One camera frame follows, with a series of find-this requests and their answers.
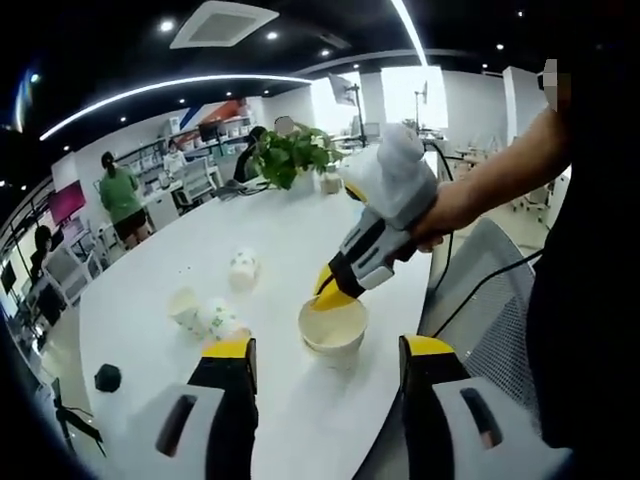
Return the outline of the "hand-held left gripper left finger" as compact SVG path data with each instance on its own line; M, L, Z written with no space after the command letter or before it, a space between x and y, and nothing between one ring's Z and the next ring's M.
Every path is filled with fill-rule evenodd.
M131 417L124 479L249 479L259 413L256 340L206 348L185 384L173 384Z

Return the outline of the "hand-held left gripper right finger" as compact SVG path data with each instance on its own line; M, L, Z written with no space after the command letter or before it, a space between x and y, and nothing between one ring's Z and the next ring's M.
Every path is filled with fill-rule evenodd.
M412 479L561 479L569 450L536 433L530 413L472 377L445 342L399 338L402 422Z

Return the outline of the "person's right hand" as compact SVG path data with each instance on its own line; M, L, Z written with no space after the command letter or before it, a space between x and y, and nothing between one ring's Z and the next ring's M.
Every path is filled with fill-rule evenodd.
M413 227L412 239L420 252L431 252L446 235L469 226L482 213L482 202L472 180L444 182L438 187L433 205Z

